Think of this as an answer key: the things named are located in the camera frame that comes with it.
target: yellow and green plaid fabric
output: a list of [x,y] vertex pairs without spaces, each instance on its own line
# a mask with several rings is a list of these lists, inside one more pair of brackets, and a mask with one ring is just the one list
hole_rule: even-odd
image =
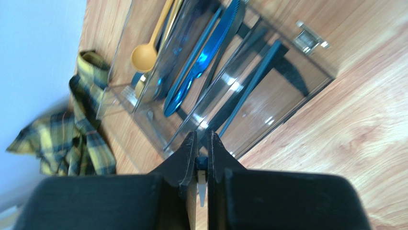
[[69,81],[74,112],[42,117],[24,128],[7,148],[40,158],[48,175],[115,173],[116,161],[101,135],[96,111],[107,86],[109,65],[94,51],[80,52],[77,74]]

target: wooden surface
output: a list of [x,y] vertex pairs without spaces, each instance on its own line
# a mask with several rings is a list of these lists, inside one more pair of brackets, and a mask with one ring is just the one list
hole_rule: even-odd
[[[135,45],[148,41],[161,1],[137,0]],[[240,159],[248,167],[332,173],[358,191],[373,229],[408,229],[408,3],[394,1],[253,0],[288,35],[304,21],[327,39],[326,62],[337,79]],[[89,0],[79,49],[112,62],[129,0]],[[126,113],[103,119],[118,173],[148,172],[162,162]],[[206,229],[197,209],[197,229]]]

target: yellow spoon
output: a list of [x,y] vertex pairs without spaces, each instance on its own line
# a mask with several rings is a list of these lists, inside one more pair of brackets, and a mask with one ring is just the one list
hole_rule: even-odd
[[157,59],[157,50],[154,47],[154,42],[159,34],[160,28],[162,27],[166,16],[169,13],[170,7],[174,0],[167,0],[164,4],[163,10],[159,20],[154,28],[152,37],[149,43],[138,45],[132,52],[131,60],[133,67],[139,72],[148,72],[152,70],[154,63]]

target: white wall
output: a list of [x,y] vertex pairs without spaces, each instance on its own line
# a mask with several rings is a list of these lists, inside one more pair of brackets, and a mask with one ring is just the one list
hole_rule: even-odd
[[30,122],[68,104],[86,0],[0,0],[0,212],[43,178],[34,156],[5,152]]

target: metal latch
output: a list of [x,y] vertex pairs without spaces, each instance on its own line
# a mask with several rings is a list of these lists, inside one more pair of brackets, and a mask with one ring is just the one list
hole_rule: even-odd
[[311,55],[318,45],[326,49],[330,46],[327,41],[325,41],[320,35],[316,34],[316,32],[310,29],[302,21],[297,21],[296,25],[302,28],[303,31],[293,40],[293,43],[306,55]]

